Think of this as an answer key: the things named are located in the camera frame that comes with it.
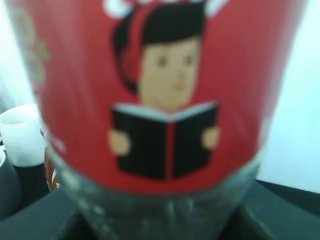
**open book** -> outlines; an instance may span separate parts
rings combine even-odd
[[[121,171],[141,177],[172,180],[204,167],[210,152],[202,146],[205,129],[216,123],[218,104],[206,102],[177,114],[116,104],[114,128],[130,138],[130,151],[117,157]]]

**white mug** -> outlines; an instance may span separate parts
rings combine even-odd
[[[0,134],[8,159],[17,167],[45,162],[45,141],[36,104],[14,107],[0,115]]]

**cartoon illustration of a boy reading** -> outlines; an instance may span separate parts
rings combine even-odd
[[[108,143],[121,171],[171,180],[206,166],[219,141],[218,104],[186,109],[196,88],[204,4],[136,8],[114,32],[115,59],[139,105],[116,104]]]

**white wall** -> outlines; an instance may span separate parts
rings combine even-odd
[[[0,97],[34,102],[0,0]],[[311,0],[295,37],[258,179],[320,193],[320,0]]]
[[[0,0],[0,99],[7,108],[35,103],[3,0]]]
[[[295,36],[258,179],[320,193],[320,0]]]

